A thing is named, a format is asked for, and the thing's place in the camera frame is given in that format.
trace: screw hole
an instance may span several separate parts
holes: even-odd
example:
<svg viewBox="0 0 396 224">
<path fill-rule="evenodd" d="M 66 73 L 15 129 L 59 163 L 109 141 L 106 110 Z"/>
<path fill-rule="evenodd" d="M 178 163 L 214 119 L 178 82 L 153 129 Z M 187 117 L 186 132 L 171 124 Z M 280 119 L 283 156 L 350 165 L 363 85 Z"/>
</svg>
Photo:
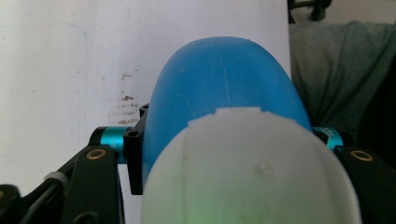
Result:
<svg viewBox="0 0 396 224">
<path fill-rule="evenodd" d="M 101 158 L 104 157 L 105 155 L 106 155 L 106 151 L 105 151 L 104 149 L 101 149 L 101 148 L 99 148 L 99 149 L 94 149 L 94 150 L 90 151 L 90 152 L 87 154 L 87 159 L 88 159 L 88 160 L 91 160 L 91 161 L 94 161 L 94 160 L 101 159 Z"/>
<path fill-rule="evenodd" d="M 140 134 L 140 132 L 132 131 L 132 132 L 128 133 L 128 136 L 130 136 L 130 137 L 136 137 L 136 136 L 138 136 L 139 134 Z"/>
<path fill-rule="evenodd" d="M 374 158 L 372 155 L 368 154 L 367 152 L 363 152 L 360 150 L 353 150 L 350 154 L 358 160 L 361 161 L 373 161 Z"/>
</svg>

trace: cable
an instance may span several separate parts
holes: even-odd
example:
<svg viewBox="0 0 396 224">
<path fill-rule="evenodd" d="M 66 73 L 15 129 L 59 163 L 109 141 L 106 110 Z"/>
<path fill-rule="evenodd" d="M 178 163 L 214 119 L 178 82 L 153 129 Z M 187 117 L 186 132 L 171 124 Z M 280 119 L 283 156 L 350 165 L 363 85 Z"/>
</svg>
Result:
<svg viewBox="0 0 396 224">
<path fill-rule="evenodd" d="M 60 186 L 59 183 L 53 182 L 53 184 L 29 207 L 25 216 L 21 220 L 21 224 L 30 223 L 32 217 L 38 211 L 40 206 L 44 204 L 53 194 L 56 193 L 57 188 Z"/>
</svg>

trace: gray fabric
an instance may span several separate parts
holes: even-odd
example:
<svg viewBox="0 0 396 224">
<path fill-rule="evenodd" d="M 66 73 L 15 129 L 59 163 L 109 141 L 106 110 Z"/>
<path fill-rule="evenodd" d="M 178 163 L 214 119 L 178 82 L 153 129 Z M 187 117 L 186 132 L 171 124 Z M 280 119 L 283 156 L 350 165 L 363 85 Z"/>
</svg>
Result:
<svg viewBox="0 0 396 224">
<path fill-rule="evenodd" d="M 356 137 L 362 113 L 395 54 L 395 25 L 291 25 L 291 79 L 311 124 L 344 129 Z"/>
</svg>

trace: blue plastic shell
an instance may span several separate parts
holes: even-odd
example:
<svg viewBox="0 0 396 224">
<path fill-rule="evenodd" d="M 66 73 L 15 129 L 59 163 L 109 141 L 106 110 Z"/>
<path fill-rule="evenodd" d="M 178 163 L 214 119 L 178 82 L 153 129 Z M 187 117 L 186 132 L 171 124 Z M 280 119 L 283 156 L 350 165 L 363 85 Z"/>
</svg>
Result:
<svg viewBox="0 0 396 224">
<path fill-rule="evenodd" d="M 213 114 L 216 108 L 241 106 L 257 106 L 294 119 L 311 131 L 289 77 L 258 44 L 238 37 L 211 37 L 177 51 L 161 72 L 150 100 L 143 182 L 160 153 L 189 120 Z"/>
</svg>

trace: white backdrop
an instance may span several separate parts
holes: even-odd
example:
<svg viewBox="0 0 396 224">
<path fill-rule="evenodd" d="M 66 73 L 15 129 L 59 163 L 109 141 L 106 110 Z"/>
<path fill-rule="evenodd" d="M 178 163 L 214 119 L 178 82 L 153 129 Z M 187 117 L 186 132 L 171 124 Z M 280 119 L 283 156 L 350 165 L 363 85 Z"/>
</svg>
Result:
<svg viewBox="0 0 396 224">
<path fill-rule="evenodd" d="M 26 195 L 98 126 L 134 126 L 170 56 L 203 37 L 249 38 L 290 73 L 287 1 L 0 0 L 0 184 Z M 120 167 L 127 223 L 140 197 Z"/>
</svg>

